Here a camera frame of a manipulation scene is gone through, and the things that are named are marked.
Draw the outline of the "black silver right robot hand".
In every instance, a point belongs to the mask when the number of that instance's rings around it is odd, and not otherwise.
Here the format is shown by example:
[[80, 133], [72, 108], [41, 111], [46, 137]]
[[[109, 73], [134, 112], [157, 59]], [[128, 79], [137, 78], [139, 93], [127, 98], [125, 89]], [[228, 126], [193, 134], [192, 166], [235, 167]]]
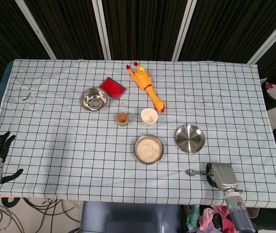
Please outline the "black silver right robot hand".
[[227, 163], [207, 163], [206, 177], [211, 187], [218, 188], [224, 193], [228, 191], [243, 192], [238, 189], [238, 181], [231, 164]]

